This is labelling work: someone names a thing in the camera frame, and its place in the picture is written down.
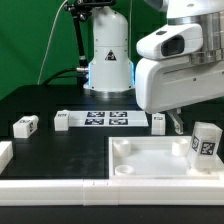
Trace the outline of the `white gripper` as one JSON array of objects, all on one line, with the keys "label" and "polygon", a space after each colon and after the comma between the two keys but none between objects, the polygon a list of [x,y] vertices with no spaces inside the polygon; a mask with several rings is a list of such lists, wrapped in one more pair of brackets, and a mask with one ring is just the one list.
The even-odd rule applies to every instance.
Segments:
[{"label": "white gripper", "polygon": [[136,67],[136,101],[147,113],[168,111],[183,133],[180,107],[224,96],[224,60],[192,65],[188,56],[162,61],[141,59]]}]

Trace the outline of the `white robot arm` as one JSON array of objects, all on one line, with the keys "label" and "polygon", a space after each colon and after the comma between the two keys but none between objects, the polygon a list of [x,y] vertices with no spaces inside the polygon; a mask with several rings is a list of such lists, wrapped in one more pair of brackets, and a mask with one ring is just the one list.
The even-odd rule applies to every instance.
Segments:
[{"label": "white robot arm", "polygon": [[181,134],[181,107],[224,96],[224,0],[144,1],[165,12],[167,23],[137,42],[136,66],[121,18],[110,7],[93,10],[94,58],[85,88],[103,97],[133,88],[142,110],[167,112]]}]

